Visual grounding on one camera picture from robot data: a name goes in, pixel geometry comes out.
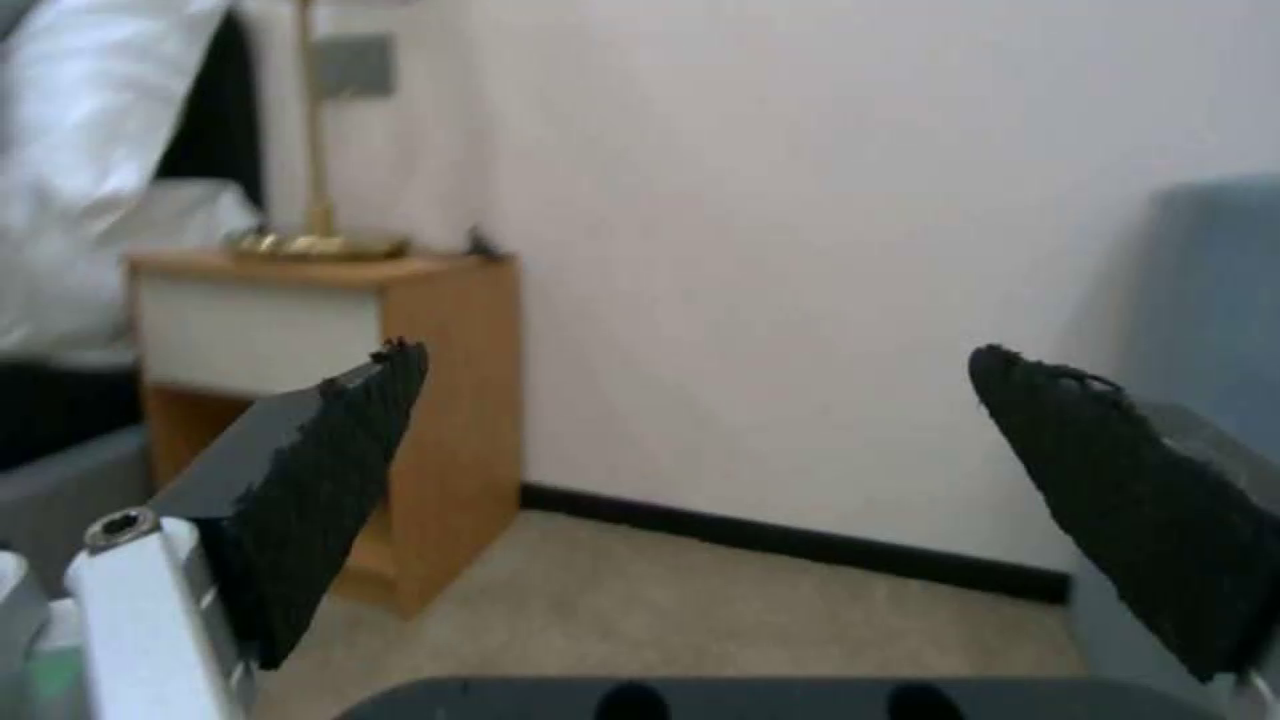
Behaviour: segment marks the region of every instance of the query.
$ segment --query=white pillow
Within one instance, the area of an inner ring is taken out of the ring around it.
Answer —
[[[96,237],[146,191],[229,0],[42,0],[9,37],[8,173]]]
[[[234,182],[161,179],[92,243],[56,234],[13,243],[0,261],[0,357],[132,363],[122,255],[209,246],[259,223]]]

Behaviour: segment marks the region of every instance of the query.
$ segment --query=black baseboard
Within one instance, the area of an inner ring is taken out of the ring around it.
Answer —
[[[521,491],[521,506],[529,510],[563,512],[576,518],[671,533],[742,550],[773,552],[831,565],[847,565],[1038,602],[1064,603],[1070,589],[1070,578],[1065,573],[1041,568],[980,560],[950,552],[787,528],[754,520],[740,520],[547,486],[526,483]]]

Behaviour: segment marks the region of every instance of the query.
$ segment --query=dark headboard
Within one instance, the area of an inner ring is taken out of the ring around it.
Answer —
[[[236,181],[266,209],[253,54],[244,22],[229,12],[218,28],[156,177]]]

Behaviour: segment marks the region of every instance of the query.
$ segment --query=lamp stem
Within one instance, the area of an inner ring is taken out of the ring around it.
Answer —
[[[298,27],[298,60],[302,65],[302,100],[306,111],[307,170],[310,195],[307,197],[307,233],[332,236],[334,227],[333,200],[329,197],[329,167],[324,152],[324,119],[321,118],[320,90],[316,82],[315,53],[312,47],[311,5],[315,0],[296,0]]]

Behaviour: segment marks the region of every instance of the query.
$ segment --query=table lamp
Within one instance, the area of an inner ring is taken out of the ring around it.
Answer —
[[[303,137],[307,163],[307,211],[301,232],[257,229],[230,238],[228,251],[238,258],[270,260],[383,260],[408,252],[410,238],[403,233],[351,233],[338,229],[333,197],[329,195],[328,163],[324,147],[321,97],[316,59],[312,53],[315,0],[293,0],[297,12],[298,64],[302,68],[302,102],[306,114]]]

